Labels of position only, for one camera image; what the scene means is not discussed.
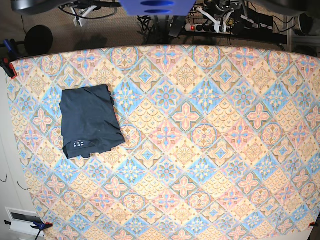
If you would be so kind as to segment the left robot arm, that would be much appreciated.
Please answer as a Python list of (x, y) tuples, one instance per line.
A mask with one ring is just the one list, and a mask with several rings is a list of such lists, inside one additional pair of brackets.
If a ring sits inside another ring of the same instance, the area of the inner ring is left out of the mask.
[(320, 0), (250, 0), (249, 2), (280, 15), (293, 17), (305, 13), (309, 17), (320, 18)]

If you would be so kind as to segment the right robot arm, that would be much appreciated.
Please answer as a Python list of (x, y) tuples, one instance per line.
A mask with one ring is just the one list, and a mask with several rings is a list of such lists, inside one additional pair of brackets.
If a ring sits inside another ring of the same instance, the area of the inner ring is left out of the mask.
[(121, 8), (119, 2), (101, 0), (11, 0), (11, 9), (21, 15), (37, 15), (59, 7), (87, 9), (92, 6), (98, 8)]

